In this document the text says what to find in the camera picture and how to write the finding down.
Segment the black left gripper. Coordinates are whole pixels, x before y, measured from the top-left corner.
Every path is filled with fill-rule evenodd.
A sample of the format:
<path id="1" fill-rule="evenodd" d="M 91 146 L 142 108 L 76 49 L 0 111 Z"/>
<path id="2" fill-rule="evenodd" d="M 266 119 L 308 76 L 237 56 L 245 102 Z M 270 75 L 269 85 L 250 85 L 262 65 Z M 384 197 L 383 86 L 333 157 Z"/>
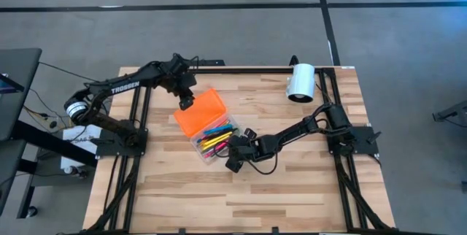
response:
<path id="1" fill-rule="evenodd" d="M 179 95 L 179 106 L 181 110 L 186 110 L 191 107 L 194 102 L 194 95 L 190 89 L 196 84 L 194 74 L 189 71 L 190 61 L 184 59 L 184 66 L 174 71 L 171 69 L 171 61 L 169 62 L 169 77 L 166 81 L 166 90 L 168 93 Z"/>

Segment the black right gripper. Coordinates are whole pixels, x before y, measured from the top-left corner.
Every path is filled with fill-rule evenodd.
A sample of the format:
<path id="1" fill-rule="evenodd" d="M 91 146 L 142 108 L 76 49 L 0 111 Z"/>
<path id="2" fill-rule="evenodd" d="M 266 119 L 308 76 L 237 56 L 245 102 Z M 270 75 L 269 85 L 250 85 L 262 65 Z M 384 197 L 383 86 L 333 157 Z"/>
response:
<path id="1" fill-rule="evenodd" d="M 279 148 L 279 138 L 275 135 L 263 135 L 259 137 L 246 137 L 234 135 L 228 140 L 231 149 L 249 147 L 247 154 L 230 150 L 225 167 L 233 173 L 238 173 L 243 163 L 248 161 L 264 161 L 274 157 Z"/>

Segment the clear supply box orange lid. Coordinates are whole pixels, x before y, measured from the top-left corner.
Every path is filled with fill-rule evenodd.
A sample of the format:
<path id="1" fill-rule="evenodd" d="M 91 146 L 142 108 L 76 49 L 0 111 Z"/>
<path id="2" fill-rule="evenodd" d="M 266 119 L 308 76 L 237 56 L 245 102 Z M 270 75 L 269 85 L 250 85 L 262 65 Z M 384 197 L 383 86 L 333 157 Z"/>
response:
<path id="1" fill-rule="evenodd" d="M 225 157 L 227 155 L 228 146 L 216 156 L 204 158 L 203 154 L 207 151 L 201 151 L 204 142 L 232 131 L 232 135 L 223 140 L 223 142 L 227 143 L 232 136 L 239 136 L 241 133 L 241 126 L 234 120 L 234 117 L 228 113 L 226 105 L 214 88 L 210 88 L 198 95 L 194 99 L 193 105 L 185 111 L 177 110 L 174 113 L 174 118 L 178 122 L 184 135 L 189 138 L 190 143 L 201 160 L 207 164 L 213 162 L 216 158 Z M 204 134 L 206 130 L 225 126 L 227 124 L 231 124 L 233 128 L 214 134 Z"/>

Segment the pink highlighter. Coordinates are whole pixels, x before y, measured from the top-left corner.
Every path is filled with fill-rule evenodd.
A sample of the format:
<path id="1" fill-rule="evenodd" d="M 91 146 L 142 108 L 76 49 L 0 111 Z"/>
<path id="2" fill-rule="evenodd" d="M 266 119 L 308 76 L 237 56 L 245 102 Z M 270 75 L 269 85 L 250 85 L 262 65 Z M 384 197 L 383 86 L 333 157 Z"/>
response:
<path id="1" fill-rule="evenodd" d="M 215 146 L 209 148 L 204 154 L 204 158 L 211 158 L 219 154 L 222 150 L 224 150 L 227 146 L 226 142 L 220 142 L 216 144 Z"/>

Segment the blue pen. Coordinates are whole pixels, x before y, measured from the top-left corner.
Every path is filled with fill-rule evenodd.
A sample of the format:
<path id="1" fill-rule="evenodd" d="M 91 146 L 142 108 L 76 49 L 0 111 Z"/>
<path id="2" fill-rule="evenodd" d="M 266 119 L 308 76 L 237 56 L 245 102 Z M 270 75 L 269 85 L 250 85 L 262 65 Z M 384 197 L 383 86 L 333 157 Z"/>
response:
<path id="1" fill-rule="evenodd" d="M 206 130 L 206 131 L 204 131 L 204 134 L 205 135 L 214 134 L 214 133 L 225 131 L 225 130 L 231 130 L 232 128 L 233 128 L 233 126 L 231 124 L 227 124 L 225 126 L 219 126 L 219 127 L 216 127 L 216 128 L 211 128 L 209 130 Z"/>

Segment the white power box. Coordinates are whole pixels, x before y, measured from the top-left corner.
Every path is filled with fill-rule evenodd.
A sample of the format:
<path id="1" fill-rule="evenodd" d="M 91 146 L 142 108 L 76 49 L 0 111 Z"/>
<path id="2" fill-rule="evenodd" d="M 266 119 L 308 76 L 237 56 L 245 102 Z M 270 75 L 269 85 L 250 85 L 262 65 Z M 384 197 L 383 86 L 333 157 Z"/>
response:
<path id="1" fill-rule="evenodd" d="M 62 139 L 70 141 L 73 145 L 84 149 L 92 154 L 96 154 L 97 145 L 91 142 L 92 139 L 99 139 L 101 136 L 101 128 L 95 125 L 75 126 L 63 131 Z M 61 157 L 60 168 L 65 170 L 71 166 L 81 167 L 83 163 L 73 161 L 66 157 Z"/>

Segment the dark grey desk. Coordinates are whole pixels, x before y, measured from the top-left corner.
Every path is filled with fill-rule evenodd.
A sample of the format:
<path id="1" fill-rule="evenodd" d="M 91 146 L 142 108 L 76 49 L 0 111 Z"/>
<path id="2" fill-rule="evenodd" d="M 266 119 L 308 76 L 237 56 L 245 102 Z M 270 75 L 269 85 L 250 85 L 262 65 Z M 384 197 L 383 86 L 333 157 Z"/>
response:
<path id="1" fill-rule="evenodd" d="M 0 141 L 10 138 L 18 120 L 28 91 L 36 74 L 42 49 L 0 50 L 0 74 L 21 85 L 23 92 L 0 93 Z"/>

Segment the dark metal stand base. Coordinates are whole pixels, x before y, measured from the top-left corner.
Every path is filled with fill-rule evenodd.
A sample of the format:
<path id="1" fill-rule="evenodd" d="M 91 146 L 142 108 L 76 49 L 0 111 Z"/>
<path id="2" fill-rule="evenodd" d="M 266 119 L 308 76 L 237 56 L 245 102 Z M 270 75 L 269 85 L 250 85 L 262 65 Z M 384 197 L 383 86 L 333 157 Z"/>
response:
<path id="1" fill-rule="evenodd" d="M 435 121 L 443 121 L 447 118 L 457 117 L 459 122 L 467 124 L 467 100 L 454 104 L 447 109 L 432 114 Z"/>

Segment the black mounting bracket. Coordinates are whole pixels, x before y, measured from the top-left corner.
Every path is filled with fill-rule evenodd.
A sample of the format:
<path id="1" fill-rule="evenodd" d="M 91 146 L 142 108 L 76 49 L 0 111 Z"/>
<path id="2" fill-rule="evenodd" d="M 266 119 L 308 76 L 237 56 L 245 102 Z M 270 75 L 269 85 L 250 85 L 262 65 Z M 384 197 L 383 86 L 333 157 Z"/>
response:
<path id="1" fill-rule="evenodd" d="M 200 67 L 200 66 L 225 66 L 225 61 L 216 59 L 216 60 L 209 60 L 209 59 L 200 59 L 195 58 L 190 60 L 190 66 L 193 67 Z"/>

